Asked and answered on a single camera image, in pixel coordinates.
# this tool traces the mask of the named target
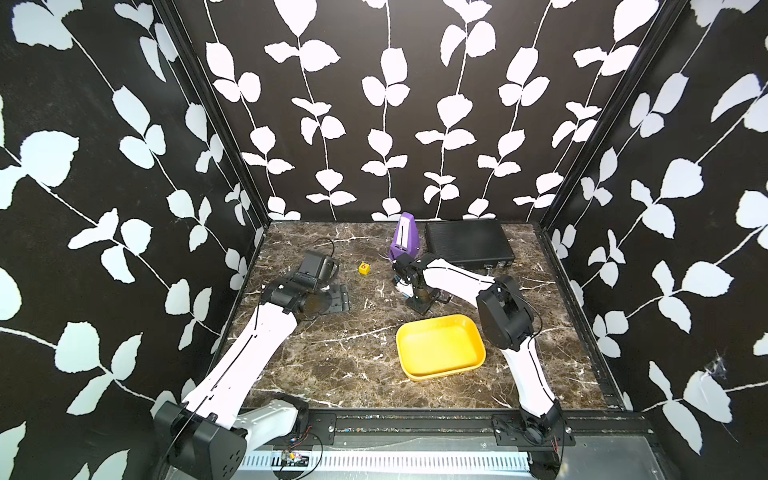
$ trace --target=plastic tray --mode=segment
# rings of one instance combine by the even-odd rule
[[[400,366],[416,382],[473,370],[485,361],[478,327],[466,315],[406,323],[396,339]]]

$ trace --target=black box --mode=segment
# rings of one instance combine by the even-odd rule
[[[427,251],[467,270],[511,266],[515,254],[495,219],[429,222]]]

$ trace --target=black wallpaper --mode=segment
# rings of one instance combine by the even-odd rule
[[[625,402],[684,477],[759,478],[768,11],[692,4],[551,234]]]
[[[0,478],[144,479],[258,219],[152,7],[46,5],[0,7]]]
[[[659,2],[176,4],[272,218],[535,221]]]

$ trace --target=brown marble surface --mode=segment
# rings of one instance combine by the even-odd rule
[[[244,406],[261,406],[279,392],[308,400],[315,407],[518,406],[515,382],[504,356],[485,337],[487,356],[478,369],[423,382],[409,380],[402,371],[395,334],[403,323],[463,313],[478,328],[480,325],[477,309],[460,299],[447,305],[436,303],[425,316],[406,306],[405,297],[390,281],[392,267],[386,258],[394,229],[394,223],[272,223],[248,279],[247,294],[237,311],[228,344],[253,315],[266,283],[296,269],[307,248],[330,253],[328,241],[320,237],[335,241],[334,258],[341,265],[336,282],[349,287],[351,307],[348,313],[300,322],[266,365]],[[425,248],[423,229],[421,223],[419,232]],[[504,230],[517,258],[511,269],[496,269],[493,274],[515,276],[528,301],[544,317],[544,329],[537,342],[550,387],[566,409],[604,408],[589,359],[571,325],[533,227],[509,224],[504,225]],[[371,265],[368,276],[358,273],[360,262]],[[538,329],[538,319],[534,328]]]

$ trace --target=leaf pattern wallpaper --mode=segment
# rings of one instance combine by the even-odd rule
[[[625,404],[685,478],[766,467],[766,21],[764,0],[690,2],[550,227]]]
[[[0,18],[0,479],[146,478],[261,222],[151,4]]]
[[[536,221],[660,3],[175,6],[272,219]]]

